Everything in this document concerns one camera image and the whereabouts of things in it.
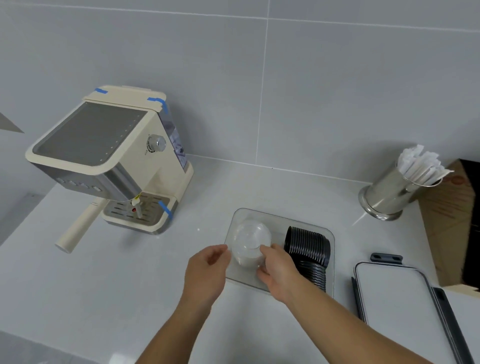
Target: cardboard box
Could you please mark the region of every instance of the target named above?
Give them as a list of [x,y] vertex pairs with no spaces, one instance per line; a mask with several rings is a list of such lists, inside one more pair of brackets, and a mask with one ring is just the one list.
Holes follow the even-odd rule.
[[442,287],[480,298],[480,163],[458,159],[419,204]]

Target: stainless steel canister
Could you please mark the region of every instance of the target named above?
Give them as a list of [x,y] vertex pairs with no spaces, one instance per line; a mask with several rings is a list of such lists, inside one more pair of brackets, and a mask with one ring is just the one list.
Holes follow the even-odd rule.
[[424,186],[406,179],[393,164],[372,185],[363,187],[359,192],[359,201],[370,215],[383,220],[396,220],[403,209],[414,201],[425,188],[435,187],[442,180],[431,186]]

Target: forearm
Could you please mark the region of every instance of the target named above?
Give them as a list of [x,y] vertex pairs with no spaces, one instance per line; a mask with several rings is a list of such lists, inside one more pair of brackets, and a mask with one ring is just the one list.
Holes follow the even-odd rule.
[[210,309],[180,302],[172,316],[150,341],[137,364],[186,364]]
[[379,334],[298,275],[286,302],[329,363],[428,363]]

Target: transparent tray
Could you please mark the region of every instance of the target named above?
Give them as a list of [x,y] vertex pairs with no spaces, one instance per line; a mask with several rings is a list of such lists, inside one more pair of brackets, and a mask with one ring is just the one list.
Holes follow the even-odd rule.
[[[233,243],[234,231],[239,223],[246,219],[254,219],[265,224],[272,233],[272,244],[277,243],[282,246],[285,243],[285,236],[289,226],[318,232],[330,241],[330,262],[326,270],[326,293],[333,297],[334,291],[334,270],[335,270],[335,238],[330,230],[319,226],[306,224],[304,222],[282,218],[276,215],[266,214],[264,212],[249,210],[247,208],[239,208],[233,214],[230,227],[228,229],[225,244],[231,249]],[[268,292],[267,286],[257,278],[255,268],[245,268],[238,264],[237,260],[232,260],[227,268],[227,278],[233,282],[245,284],[247,286],[257,288]]]

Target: cream coffee machine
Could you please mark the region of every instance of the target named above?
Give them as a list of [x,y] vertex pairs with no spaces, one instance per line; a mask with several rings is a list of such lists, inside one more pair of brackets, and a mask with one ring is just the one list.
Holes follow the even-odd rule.
[[166,229],[193,175],[166,101],[144,88],[96,88],[27,150],[63,187],[96,197],[61,250],[71,253],[99,214],[149,234]]

